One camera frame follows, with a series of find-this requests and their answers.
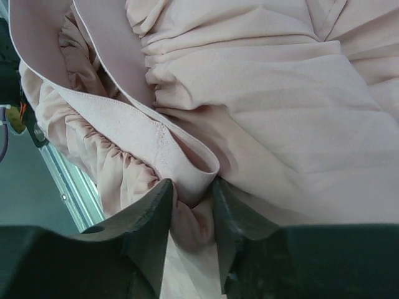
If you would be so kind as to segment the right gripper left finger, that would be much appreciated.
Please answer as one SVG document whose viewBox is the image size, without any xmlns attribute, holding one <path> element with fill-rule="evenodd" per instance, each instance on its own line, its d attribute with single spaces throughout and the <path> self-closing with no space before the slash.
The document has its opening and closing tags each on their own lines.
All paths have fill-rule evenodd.
<svg viewBox="0 0 399 299">
<path fill-rule="evenodd" d="M 158 298 L 173 207 L 164 179 L 80 234 L 1 227 L 2 298 Z"/>
</svg>

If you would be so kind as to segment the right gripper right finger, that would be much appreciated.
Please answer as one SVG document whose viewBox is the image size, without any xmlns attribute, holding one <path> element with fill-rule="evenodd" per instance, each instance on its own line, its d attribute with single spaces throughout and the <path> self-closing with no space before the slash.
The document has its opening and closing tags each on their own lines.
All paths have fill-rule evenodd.
<svg viewBox="0 0 399 299">
<path fill-rule="evenodd" d="M 397 298 L 396 224 L 277 225 L 212 185 L 221 291 L 228 298 Z"/>
</svg>

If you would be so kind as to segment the pink pleated skirt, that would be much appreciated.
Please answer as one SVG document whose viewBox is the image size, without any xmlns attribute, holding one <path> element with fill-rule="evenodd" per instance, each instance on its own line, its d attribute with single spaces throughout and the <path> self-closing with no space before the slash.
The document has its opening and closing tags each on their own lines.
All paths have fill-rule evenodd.
<svg viewBox="0 0 399 299">
<path fill-rule="evenodd" d="M 281 225 L 398 226 L 397 1 L 11 1 L 22 89 L 106 219 L 164 179 L 159 298 L 221 291 L 214 180 Z"/>
</svg>

